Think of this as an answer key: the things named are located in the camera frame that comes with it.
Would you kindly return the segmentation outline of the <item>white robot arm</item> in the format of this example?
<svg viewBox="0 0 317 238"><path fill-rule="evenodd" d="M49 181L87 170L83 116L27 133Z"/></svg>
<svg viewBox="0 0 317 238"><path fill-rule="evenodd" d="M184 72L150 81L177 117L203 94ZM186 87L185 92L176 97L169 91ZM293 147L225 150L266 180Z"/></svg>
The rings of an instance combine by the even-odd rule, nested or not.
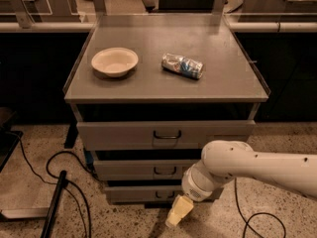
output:
<svg viewBox="0 0 317 238"><path fill-rule="evenodd" d="M184 172L183 194L175 198L165 224L176 226L216 189L235 178L249 178L317 198L317 156L256 152L240 141L215 140L206 144L201 159Z"/></svg>

